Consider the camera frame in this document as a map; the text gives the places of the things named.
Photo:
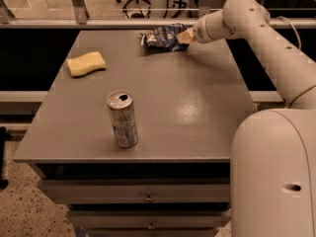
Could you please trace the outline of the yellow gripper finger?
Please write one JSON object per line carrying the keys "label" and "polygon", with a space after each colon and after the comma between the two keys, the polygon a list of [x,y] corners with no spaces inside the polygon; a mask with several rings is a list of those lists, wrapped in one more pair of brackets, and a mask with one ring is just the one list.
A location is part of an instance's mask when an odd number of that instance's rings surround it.
{"label": "yellow gripper finger", "polygon": [[179,35],[177,35],[179,43],[190,44],[195,40],[195,33],[193,28],[188,28]]}

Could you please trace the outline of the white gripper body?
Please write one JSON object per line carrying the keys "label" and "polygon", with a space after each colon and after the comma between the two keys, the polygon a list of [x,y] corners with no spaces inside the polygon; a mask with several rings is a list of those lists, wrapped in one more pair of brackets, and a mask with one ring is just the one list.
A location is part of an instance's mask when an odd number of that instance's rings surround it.
{"label": "white gripper body", "polygon": [[195,38],[200,43],[224,39],[227,28],[223,24],[222,11],[216,11],[199,18],[193,26]]}

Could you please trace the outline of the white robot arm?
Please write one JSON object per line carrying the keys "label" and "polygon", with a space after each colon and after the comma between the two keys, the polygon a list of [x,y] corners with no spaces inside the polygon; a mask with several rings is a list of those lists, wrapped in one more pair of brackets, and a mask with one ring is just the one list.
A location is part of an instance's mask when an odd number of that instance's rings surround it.
{"label": "white robot arm", "polygon": [[276,32],[256,0],[226,0],[183,43],[245,40],[285,102],[244,119],[232,142],[232,237],[316,237],[316,62]]}

